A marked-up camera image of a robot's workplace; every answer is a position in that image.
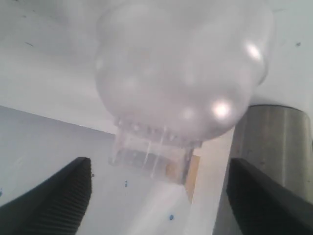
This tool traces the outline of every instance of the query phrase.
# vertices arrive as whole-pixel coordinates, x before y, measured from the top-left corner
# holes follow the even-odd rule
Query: bulb-shaped plastic object
[[[245,113],[267,74],[273,15],[262,0],[129,0],[98,34],[97,88],[117,125],[193,145]]]

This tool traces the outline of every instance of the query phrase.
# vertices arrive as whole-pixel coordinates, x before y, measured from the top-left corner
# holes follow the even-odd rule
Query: clear plastic base
[[[119,120],[110,164],[157,180],[184,184],[194,147],[192,142],[171,134],[166,128],[153,129]]]

